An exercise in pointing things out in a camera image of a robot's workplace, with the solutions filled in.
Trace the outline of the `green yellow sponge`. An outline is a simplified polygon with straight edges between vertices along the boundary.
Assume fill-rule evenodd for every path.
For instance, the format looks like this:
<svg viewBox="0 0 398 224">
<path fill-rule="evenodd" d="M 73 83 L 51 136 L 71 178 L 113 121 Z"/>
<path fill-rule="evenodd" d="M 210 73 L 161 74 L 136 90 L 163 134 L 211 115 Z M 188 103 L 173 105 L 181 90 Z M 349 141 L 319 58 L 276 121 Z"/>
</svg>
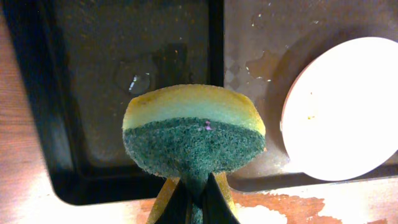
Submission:
<svg viewBox="0 0 398 224">
<path fill-rule="evenodd" d="M 203 223 L 201 194 L 210 173 L 236 217 L 226 175 L 266 150 L 266 127 L 252 101 L 212 85 L 175 85 L 133 98 L 122 136 L 141 169 L 165 178 L 149 223 L 161 216 L 180 180 L 192 195 L 191 223 Z"/>
</svg>

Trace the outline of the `black plastic tray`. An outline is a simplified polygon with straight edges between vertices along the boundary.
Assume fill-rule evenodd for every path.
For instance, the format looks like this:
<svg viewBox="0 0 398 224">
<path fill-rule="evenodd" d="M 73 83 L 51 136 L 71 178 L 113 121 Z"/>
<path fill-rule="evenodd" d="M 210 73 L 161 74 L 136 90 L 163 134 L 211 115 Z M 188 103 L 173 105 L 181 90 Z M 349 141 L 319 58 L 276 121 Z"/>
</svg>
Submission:
<svg viewBox="0 0 398 224">
<path fill-rule="evenodd" d="M 72 205 L 154 198 L 164 179 L 126 154 L 132 98 L 222 86 L 223 1 L 1 2 L 56 196 Z"/>
</svg>

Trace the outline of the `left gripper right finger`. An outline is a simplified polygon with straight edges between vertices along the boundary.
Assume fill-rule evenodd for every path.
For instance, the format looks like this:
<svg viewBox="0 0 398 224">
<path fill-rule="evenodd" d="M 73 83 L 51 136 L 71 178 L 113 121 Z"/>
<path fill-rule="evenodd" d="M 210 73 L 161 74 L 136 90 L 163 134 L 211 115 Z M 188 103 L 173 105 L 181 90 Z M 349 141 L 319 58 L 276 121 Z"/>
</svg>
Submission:
<svg viewBox="0 0 398 224">
<path fill-rule="evenodd" d="M 240 224 L 226 203 L 213 173 L 209 174 L 201 194 L 201 207 L 204 224 Z"/>
</svg>

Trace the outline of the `white plate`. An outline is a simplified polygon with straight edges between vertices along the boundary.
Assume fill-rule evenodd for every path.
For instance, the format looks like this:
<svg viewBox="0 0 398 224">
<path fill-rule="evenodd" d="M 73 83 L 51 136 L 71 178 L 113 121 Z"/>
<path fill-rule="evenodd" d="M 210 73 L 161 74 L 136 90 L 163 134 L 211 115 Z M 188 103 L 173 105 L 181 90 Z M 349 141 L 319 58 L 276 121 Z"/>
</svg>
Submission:
<svg viewBox="0 0 398 224">
<path fill-rule="evenodd" d="M 310 177 L 359 177 L 397 151 L 397 42 L 361 37 L 306 66 L 284 102 L 280 129 L 292 164 Z"/>
</svg>

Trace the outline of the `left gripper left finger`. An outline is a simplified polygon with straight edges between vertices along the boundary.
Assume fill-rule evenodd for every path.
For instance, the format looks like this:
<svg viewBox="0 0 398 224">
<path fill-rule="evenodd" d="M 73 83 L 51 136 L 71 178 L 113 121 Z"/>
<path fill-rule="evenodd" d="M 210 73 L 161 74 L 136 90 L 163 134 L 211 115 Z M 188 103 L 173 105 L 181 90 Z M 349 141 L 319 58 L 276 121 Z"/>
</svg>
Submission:
<svg viewBox="0 0 398 224">
<path fill-rule="evenodd" d="M 155 224 L 191 224 L 192 195 L 180 180 Z"/>
</svg>

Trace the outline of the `brown serving tray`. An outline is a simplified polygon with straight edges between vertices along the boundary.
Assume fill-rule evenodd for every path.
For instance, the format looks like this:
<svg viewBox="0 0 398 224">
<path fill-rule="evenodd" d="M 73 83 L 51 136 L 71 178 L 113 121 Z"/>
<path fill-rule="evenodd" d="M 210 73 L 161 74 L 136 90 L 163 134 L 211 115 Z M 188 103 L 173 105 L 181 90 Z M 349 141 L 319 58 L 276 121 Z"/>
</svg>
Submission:
<svg viewBox="0 0 398 224">
<path fill-rule="evenodd" d="M 397 39 L 396 1 L 273 0 L 224 4 L 224 85 L 252 99 L 266 125 L 265 153 L 228 176 L 241 192 L 315 185 L 290 162 L 279 129 L 301 70 L 346 40 Z"/>
</svg>

